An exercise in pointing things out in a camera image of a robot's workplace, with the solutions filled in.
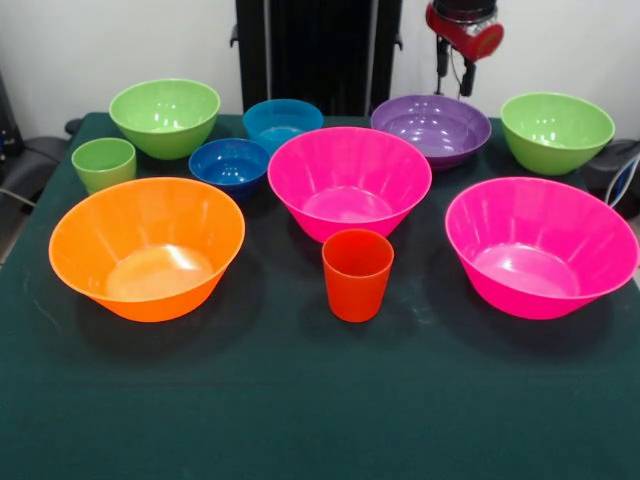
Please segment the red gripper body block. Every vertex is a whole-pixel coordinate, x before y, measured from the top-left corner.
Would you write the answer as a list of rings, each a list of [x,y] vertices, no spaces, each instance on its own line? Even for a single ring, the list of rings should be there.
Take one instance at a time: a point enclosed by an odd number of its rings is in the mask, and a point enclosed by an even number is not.
[[[426,23],[471,61],[492,55],[504,38],[496,3],[429,3]]]

